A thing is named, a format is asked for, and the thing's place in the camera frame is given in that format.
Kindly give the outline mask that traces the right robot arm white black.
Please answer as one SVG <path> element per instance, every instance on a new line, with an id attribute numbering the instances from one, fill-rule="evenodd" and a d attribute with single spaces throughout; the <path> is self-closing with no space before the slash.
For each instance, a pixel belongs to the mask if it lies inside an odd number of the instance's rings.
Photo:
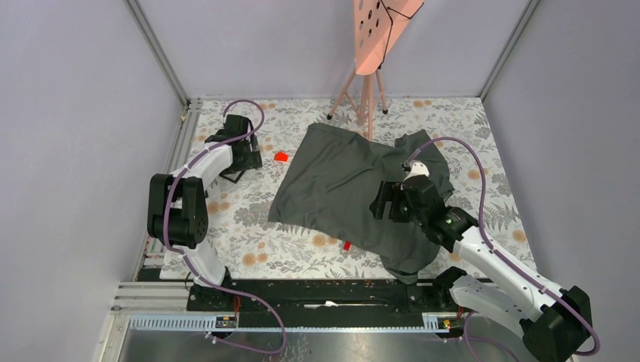
<path id="1" fill-rule="evenodd" d="M 456 253 L 493 282 L 486 287 L 449 268 L 432 292 L 440 309 L 458 305 L 484 315 L 520 337 L 538 361 L 565 361 L 594 336 L 583 290 L 566 289 L 528 268 L 492 241 L 474 216 L 446 205 L 427 176 L 382 181 L 370 210 L 375 219 L 416 224 L 428 241 Z"/>

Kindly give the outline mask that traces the dark grey t-shirt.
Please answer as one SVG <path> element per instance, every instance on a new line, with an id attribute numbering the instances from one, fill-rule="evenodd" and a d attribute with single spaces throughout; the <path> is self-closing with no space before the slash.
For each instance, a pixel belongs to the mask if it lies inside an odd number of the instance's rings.
<path id="1" fill-rule="evenodd" d="M 275 194 L 268 220 L 349 241 L 377 254 L 401 282 L 416 283 L 440 247 L 411 222 L 376 220 L 369 207 L 382 181 L 405 178 L 402 162 L 429 139 L 420 130 L 388 146 L 350 130 L 311 124 Z"/>

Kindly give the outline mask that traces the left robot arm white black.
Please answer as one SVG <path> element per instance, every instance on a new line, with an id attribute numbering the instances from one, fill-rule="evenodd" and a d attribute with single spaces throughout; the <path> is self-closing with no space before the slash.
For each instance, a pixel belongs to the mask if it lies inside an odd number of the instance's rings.
<path id="1" fill-rule="evenodd" d="M 146 227 L 150 237 L 183 257 L 195 284 L 207 287 L 205 300 L 217 310 L 231 306 L 234 290 L 228 268 L 206 246 L 208 187 L 218 178 L 237 183 L 263 162 L 253 122 L 226 115 L 203 149 L 172 173 L 157 173 L 149 184 Z"/>

